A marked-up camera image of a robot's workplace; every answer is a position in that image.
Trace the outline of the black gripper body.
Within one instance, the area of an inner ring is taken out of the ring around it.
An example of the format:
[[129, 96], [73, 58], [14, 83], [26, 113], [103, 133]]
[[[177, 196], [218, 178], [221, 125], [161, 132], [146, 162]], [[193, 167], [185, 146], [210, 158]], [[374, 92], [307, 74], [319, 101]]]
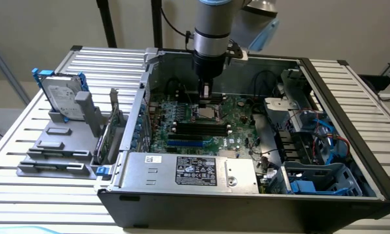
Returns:
[[210, 57], [193, 52], [193, 70], [201, 80], [210, 80], [222, 73], [223, 55]]

